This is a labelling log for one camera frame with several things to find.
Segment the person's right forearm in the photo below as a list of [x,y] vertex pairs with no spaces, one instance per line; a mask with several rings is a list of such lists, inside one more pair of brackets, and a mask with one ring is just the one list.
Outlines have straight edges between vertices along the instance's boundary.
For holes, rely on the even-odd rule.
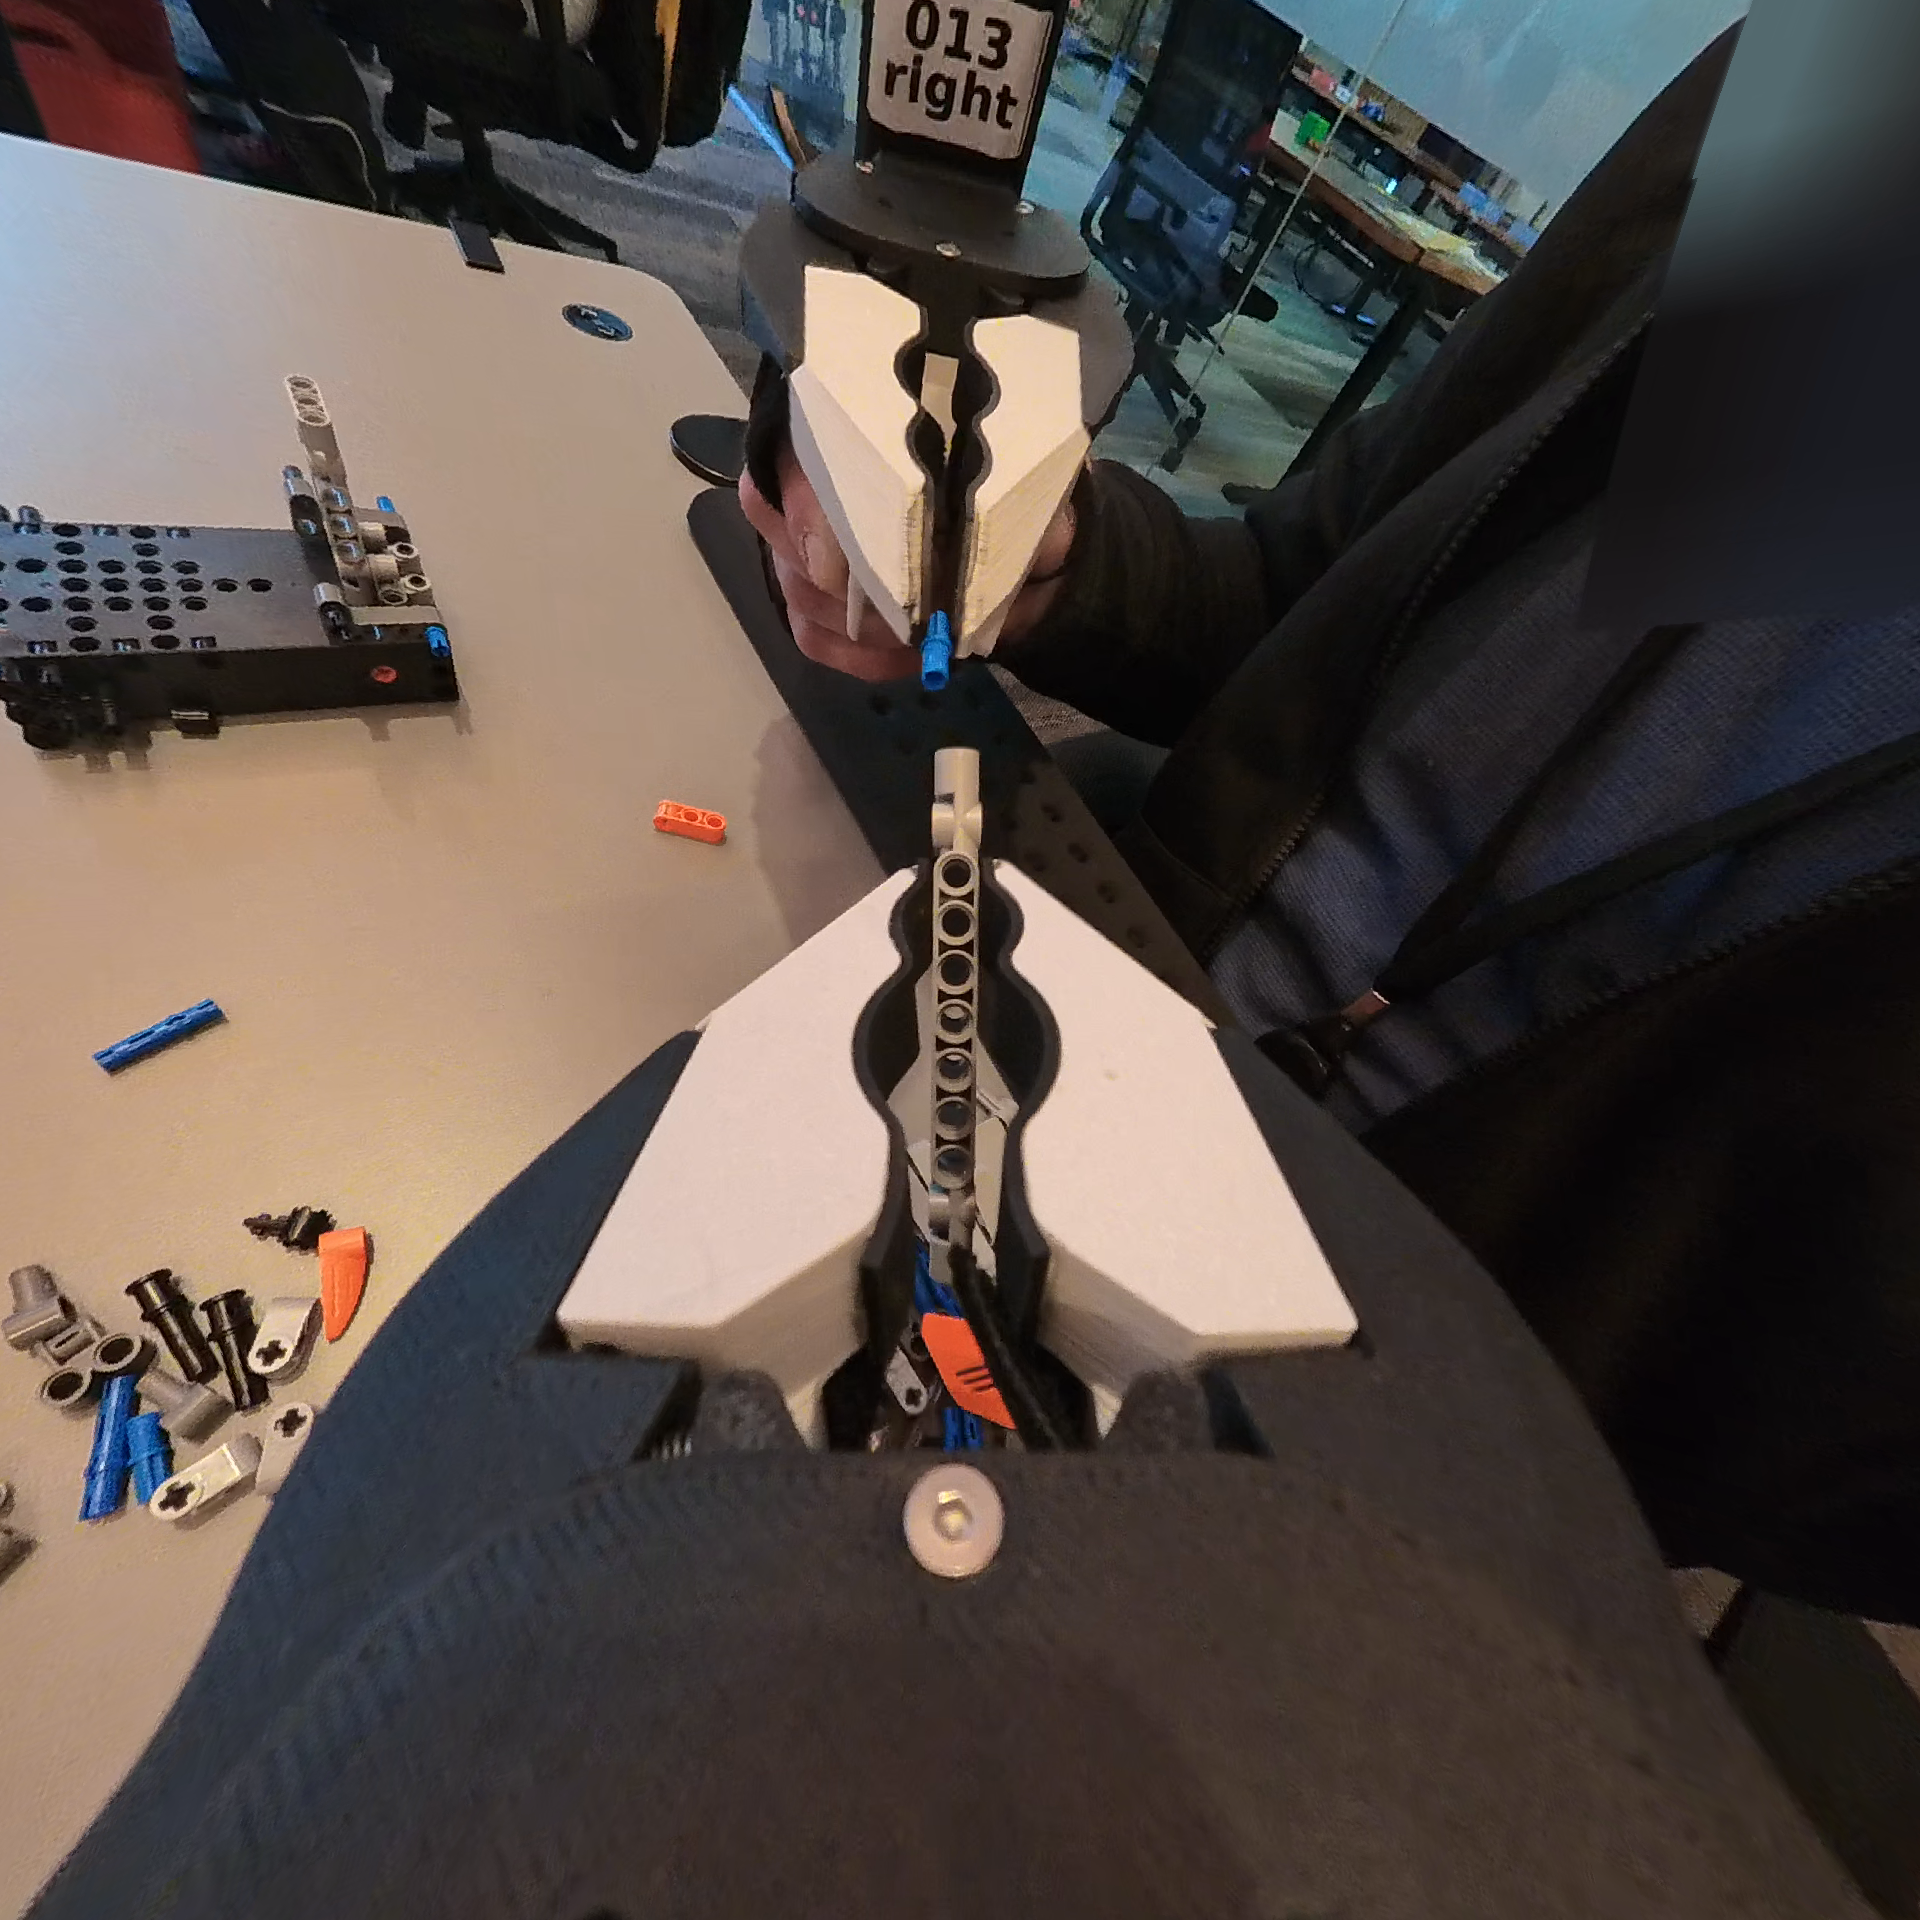
[[1037,696],[1168,749],[1283,605],[1261,520],[1191,517],[1106,463],[1085,470],[1071,509],[1066,566],[1005,663]]

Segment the grey frame piece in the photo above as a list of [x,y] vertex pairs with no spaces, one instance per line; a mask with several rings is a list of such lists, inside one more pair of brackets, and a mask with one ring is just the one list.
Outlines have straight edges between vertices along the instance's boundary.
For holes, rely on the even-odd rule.
[[280,482],[322,625],[337,640],[439,631],[442,618],[406,520],[383,496],[367,509],[354,502],[320,387],[288,376],[283,390],[304,461],[283,466]]

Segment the black perforated motor block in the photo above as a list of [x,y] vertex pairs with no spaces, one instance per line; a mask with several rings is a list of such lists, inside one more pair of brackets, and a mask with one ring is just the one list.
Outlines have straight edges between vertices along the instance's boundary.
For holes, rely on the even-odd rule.
[[105,749],[153,725],[454,704],[457,663],[419,629],[337,640],[322,625],[291,523],[215,529],[1,526],[5,717],[38,753]]

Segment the person's blue shirt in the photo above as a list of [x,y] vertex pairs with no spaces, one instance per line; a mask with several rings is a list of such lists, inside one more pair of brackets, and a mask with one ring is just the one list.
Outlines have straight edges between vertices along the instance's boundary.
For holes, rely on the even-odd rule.
[[[1546,634],[1559,591],[1431,627],[1315,822],[1216,959],[1254,1029],[1385,983],[1437,905],[1481,928],[1727,810],[1914,734],[1918,619],[1746,619],[1673,640]],[[1335,1070],[1355,1134],[1656,974],[1914,854],[1914,773],[1829,800],[1392,1000]]]

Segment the pile of small building pieces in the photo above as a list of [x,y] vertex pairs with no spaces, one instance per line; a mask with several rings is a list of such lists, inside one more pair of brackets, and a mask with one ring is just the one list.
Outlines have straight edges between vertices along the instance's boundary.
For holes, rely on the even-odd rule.
[[5,1346],[40,1367],[37,1400],[90,1421],[77,1522],[134,1509],[167,1526],[199,1522],[246,1493],[273,1496],[317,1413],[288,1401],[263,1431],[224,1435],[299,1378],[317,1345],[339,1343],[365,1302],[373,1233],[322,1207],[250,1215],[243,1233],[314,1259],[304,1291],[257,1304],[241,1287],[195,1302],[169,1266],[125,1287],[136,1328],[110,1328],[45,1264],[6,1275]]

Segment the person's dark jacket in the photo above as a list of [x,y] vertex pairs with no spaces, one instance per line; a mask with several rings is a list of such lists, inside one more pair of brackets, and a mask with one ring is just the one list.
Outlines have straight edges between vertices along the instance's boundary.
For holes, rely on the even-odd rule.
[[[1576,627],[1581,574],[1736,35],[1642,111],[1406,393],[1248,511],[1283,605],[1168,746],[1130,831],[1139,879],[1214,982],[1437,619],[1465,609],[1482,631],[1559,591],[1549,635],[1611,638]],[[1621,638],[1870,618],[1696,616]],[[1392,1002],[1909,773],[1914,734],[1481,928],[1439,930],[1437,905],[1386,965],[1389,993],[1290,1029],[1248,1027],[1216,986],[1328,1109]],[[1355,1138],[1520,1309],[1671,1562],[1914,1626],[1914,854]]]

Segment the person's right hand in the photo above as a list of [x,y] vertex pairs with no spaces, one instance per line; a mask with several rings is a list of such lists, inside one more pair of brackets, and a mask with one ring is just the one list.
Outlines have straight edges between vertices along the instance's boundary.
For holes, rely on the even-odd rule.
[[[905,642],[856,593],[850,563],[825,509],[790,447],[786,382],[762,360],[747,422],[749,470],[735,493],[761,545],[769,593],[783,609],[783,625],[800,654],[853,681],[889,685],[920,677]],[[1055,511],[1032,567],[1000,622],[993,663],[1014,667],[1024,642],[1043,627],[1064,593],[1079,522],[1090,515],[1085,496],[1093,463],[1083,463],[1071,493]]]

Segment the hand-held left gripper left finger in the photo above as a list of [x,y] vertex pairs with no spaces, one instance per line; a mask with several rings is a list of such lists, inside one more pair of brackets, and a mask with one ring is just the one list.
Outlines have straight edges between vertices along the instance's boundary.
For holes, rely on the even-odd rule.
[[801,1439],[858,1346],[856,1263],[879,1226],[920,1057],[915,976],[856,1067],[856,1023],[901,976],[913,874],[881,881],[719,1005],[558,1309],[566,1345],[768,1374]]

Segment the black office chair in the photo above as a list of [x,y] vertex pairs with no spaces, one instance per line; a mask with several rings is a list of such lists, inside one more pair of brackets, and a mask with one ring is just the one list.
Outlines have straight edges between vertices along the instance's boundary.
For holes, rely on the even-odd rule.
[[1168,472],[1207,411],[1175,358],[1208,337],[1249,279],[1230,262],[1231,237],[1301,42],[1257,2],[1175,6],[1136,117],[1081,216],[1090,254],[1119,289],[1127,378],[1170,425]]
[[749,2],[194,2],[208,45],[301,189],[519,245],[613,239],[507,183],[512,133],[651,169],[722,115]]

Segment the long grey holed liftarm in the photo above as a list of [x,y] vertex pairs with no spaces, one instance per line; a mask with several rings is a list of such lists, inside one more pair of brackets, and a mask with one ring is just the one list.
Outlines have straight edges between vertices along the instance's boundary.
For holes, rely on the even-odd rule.
[[930,861],[927,1234],[949,1257],[976,1251],[976,837],[950,822]]

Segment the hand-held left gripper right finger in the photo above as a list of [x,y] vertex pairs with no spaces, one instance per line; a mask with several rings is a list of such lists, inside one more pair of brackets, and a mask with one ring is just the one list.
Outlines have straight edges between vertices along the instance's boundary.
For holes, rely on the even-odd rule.
[[1009,1042],[990,1083],[1024,1120],[1025,1206],[1048,1251],[1040,1345],[1112,1427],[1158,1369],[1345,1346],[1358,1318],[1231,1079],[1216,1032],[1013,865],[1013,970],[1061,1041],[1041,1095]]

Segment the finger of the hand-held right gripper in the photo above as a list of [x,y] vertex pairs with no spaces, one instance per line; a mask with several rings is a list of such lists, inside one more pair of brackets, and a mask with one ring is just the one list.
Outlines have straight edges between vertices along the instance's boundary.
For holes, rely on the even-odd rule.
[[1032,313],[962,331],[944,481],[944,610],[955,657],[987,657],[1087,455],[1081,342]]
[[789,376],[789,434],[847,557],[853,581],[905,645],[927,622],[933,482],[913,450],[920,403],[901,358],[920,307],[879,279],[805,267],[801,352]]

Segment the orange curved panel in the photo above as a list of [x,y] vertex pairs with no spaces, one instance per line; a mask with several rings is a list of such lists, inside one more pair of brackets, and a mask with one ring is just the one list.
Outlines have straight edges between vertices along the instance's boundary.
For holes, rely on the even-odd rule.
[[960,1312],[922,1312],[918,1336],[950,1403],[968,1417],[1009,1433],[1016,1427],[1014,1415],[967,1318]]

